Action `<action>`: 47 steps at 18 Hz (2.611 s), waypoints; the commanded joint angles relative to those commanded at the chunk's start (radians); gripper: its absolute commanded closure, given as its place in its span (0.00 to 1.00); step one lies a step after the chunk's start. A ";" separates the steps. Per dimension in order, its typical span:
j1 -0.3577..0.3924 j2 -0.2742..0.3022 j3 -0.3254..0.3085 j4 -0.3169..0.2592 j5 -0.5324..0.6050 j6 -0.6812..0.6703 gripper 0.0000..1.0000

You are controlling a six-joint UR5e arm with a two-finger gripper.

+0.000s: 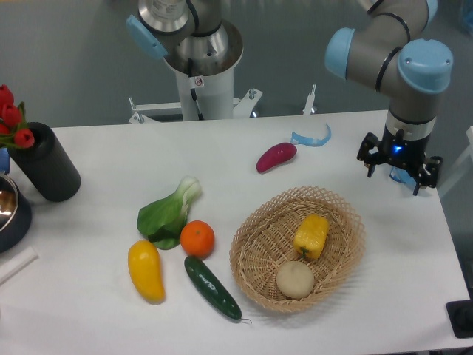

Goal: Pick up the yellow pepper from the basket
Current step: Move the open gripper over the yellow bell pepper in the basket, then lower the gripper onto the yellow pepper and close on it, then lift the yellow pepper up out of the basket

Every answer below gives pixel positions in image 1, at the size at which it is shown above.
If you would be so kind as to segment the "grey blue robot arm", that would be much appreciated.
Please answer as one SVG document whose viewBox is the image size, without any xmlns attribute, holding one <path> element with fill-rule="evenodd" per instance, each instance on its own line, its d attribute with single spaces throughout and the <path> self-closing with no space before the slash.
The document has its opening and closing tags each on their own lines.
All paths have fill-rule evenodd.
<svg viewBox="0 0 473 355">
<path fill-rule="evenodd" d="M 406 171 L 416 188 L 434 188 L 442 158 L 425 149 L 448 88 L 450 49 L 421 32 L 436 1 L 369 1 L 370 25 L 342 28 L 330 39 L 326 68 L 339 78 L 373 88 L 390 99 L 381 138 L 368 134 L 357 158 L 370 172 L 381 164 Z M 140 1 L 126 27 L 147 55 L 174 71 L 183 118 L 235 118 L 234 67 L 243 53 L 238 29 L 222 17 L 220 1 Z"/>
</svg>

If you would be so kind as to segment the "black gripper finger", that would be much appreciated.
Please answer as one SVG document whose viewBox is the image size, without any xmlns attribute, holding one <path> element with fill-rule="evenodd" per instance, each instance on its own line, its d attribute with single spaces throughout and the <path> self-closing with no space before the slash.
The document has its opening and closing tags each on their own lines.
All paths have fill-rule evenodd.
<svg viewBox="0 0 473 355">
<path fill-rule="evenodd" d="M 412 176 L 415 181 L 415 188 L 412 194 L 417 195 L 421 189 L 436 188 L 442 165 L 443 158 L 441 156 L 429 158 L 424 156 Z"/>
<path fill-rule="evenodd" d="M 371 178 L 375 172 L 376 166 L 382 163 L 381 156 L 378 151 L 380 141 L 376 135 L 369 132 L 361 142 L 357 154 L 357 160 L 362 162 L 367 168 L 367 177 Z"/>
</svg>

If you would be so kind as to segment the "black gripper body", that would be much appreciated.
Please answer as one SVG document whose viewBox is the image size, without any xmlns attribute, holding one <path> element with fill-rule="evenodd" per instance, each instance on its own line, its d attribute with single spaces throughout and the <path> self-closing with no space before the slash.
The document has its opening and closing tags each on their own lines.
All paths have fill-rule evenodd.
<svg viewBox="0 0 473 355">
<path fill-rule="evenodd" d="M 426 157 L 425 150 L 431 132 L 432 121 L 414 124 L 388 118 L 378 146 L 380 161 L 408 173 L 417 173 Z"/>
</svg>

